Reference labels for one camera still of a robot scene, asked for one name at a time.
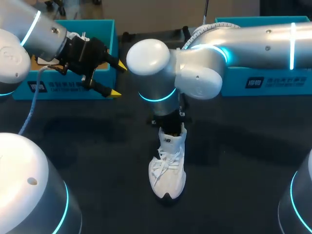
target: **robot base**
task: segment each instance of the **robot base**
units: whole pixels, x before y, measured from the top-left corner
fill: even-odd
[[[82,216],[66,183],[29,139],[0,134],[0,234],[79,234]]]
[[[294,174],[278,205],[283,234],[312,233],[312,151]]]

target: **screw hole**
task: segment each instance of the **screw hole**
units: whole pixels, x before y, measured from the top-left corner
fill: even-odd
[[[32,178],[32,177],[28,178],[28,179],[27,179],[27,182],[28,182],[30,185],[37,185],[37,184],[38,184],[37,180],[36,180],[35,178]]]

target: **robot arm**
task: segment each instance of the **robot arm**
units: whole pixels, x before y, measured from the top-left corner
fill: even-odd
[[[175,110],[179,103],[176,89],[196,99],[214,98],[226,67],[312,67],[310,22],[246,28],[223,25],[229,24],[201,26],[182,50],[169,50],[154,39],[140,41],[129,50],[128,68],[155,115]]]
[[[0,95],[12,93],[30,70],[27,52],[45,61],[57,58],[63,69],[51,68],[65,75],[68,70],[84,76],[82,86],[107,97],[111,89],[95,82],[93,72],[102,63],[125,71],[123,64],[107,53],[96,38],[84,41],[67,38],[67,30],[22,0],[0,2]]]

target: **gray wall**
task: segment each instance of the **gray wall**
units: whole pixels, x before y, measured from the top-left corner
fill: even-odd
[[[102,0],[106,19],[115,19],[118,34],[199,26],[205,0]],[[210,0],[207,22],[215,17],[259,16],[259,0]]]

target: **shoe tongue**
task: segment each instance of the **shoe tongue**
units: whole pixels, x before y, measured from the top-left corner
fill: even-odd
[[[182,137],[171,136],[164,133],[159,133],[160,147],[164,152],[175,154],[178,152]]]

